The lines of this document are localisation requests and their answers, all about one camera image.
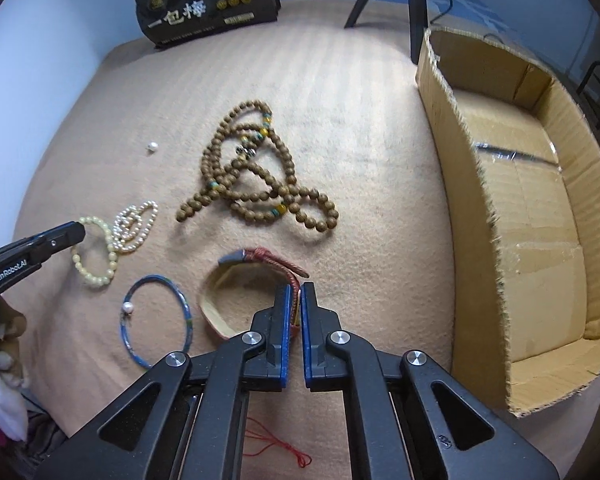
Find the red string jade pendant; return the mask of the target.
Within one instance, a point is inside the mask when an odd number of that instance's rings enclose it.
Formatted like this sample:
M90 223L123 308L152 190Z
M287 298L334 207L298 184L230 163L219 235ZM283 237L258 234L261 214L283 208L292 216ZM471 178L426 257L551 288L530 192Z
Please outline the red string jade pendant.
M247 425L245 426L245 438L261 443L260 448L254 452L242 452L244 457L258 457L268 451L270 448L281 448L288 452L294 459L299 468L304 469L313 463L313 458L308 453L305 453L296 448L291 443L282 440L272 433L267 426L263 425L257 419L248 416Z

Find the cardboard box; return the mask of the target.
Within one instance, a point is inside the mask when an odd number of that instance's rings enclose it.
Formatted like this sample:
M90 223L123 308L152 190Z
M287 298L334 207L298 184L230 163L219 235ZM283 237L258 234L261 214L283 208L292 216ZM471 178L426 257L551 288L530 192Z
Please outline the cardboard box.
M443 174L453 376L528 416L600 376L600 146L544 65L429 29L416 82Z

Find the red strap wristwatch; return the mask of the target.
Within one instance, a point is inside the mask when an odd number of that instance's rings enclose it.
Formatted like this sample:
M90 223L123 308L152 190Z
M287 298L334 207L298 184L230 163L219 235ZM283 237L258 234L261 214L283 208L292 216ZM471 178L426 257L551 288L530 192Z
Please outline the red strap wristwatch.
M308 271L268 248L240 248L219 258L202 281L197 296L200 313L210 330L223 340L238 334L230 325L238 315L246 315L256 299L274 297L278 286L291 287L291 336L300 332L300 285Z

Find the blue bangle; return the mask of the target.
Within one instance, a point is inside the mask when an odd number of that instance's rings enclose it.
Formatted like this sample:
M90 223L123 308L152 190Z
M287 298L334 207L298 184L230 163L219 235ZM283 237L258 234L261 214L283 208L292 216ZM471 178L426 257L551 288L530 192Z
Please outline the blue bangle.
M178 285L175 284L174 281L171 281L170 278L166 278L163 275L148 274L143 276L136 281L124 295L120 310L119 322L120 338L123 347L125 348L126 352L128 352L128 355L132 361L143 370L148 370L148 368L151 368L151 365L134 350L132 346L129 325L134 312L134 304L132 301L133 296L141 287L148 284L158 284L166 289L169 289L175 299L178 300L178 304L180 305L183 313L185 325L185 337L181 348L182 353L187 354L189 352L194 336L192 308L190 307L186 296L183 294Z

